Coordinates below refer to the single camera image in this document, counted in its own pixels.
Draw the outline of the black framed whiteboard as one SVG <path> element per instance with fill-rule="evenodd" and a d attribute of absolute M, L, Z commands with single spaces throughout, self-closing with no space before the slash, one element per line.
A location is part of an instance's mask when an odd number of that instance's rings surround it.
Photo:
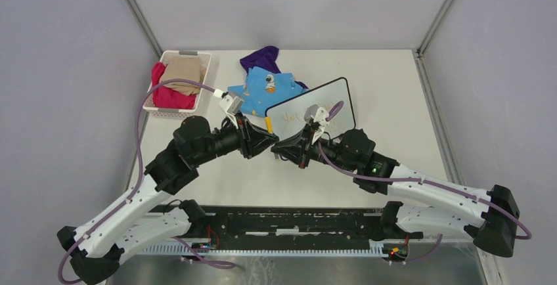
<path fill-rule="evenodd" d="M 310 106 L 316 104 L 329 112 L 340 101 L 344 103 L 342 109 L 325 129 L 334 139 L 356 127 L 349 83 L 344 77 L 336 78 L 266 109 L 265 117 L 269 119 L 273 133 L 283 140 L 303 129 L 304 114 Z"/>

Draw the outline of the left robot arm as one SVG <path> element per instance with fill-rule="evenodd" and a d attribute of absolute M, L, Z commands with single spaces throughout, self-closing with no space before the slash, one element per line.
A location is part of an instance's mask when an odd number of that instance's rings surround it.
<path fill-rule="evenodd" d="M 202 164 L 234 151 L 250 159 L 278 141 L 278 136 L 252 125 L 241 113 L 227 119 L 221 129 L 211 129 L 202 116 L 186 118 L 133 187 L 94 219 L 59 230 L 57 237 L 66 250 L 63 262 L 69 262 L 77 282 L 98 284 L 155 244 L 186 233 L 201 236 L 205 213 L 194 200 L 141 225 L 138 220 L 195 180 Z"/>

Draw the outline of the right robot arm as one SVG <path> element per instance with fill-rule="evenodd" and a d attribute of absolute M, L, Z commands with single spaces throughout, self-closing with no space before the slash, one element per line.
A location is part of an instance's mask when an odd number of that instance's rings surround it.
<path fill-rule="evenodd" d="M 388 238 L 401 233 L 446 234 L 467 238 L 479 249 L 499 257 L 512 257 L 520 211 L 512 191 L 462 186 L 417 172 L 375 151 L 375 143 L 361 129 L 350 129 L 338 142 L 319 138 L 310 125 L 273 145 L 273 154 L 304 169 L 310 161 L 328 165 L 353 179 L 371 194 L 420 202 L 409 206 L 390 201 L 379 220 Z"/>

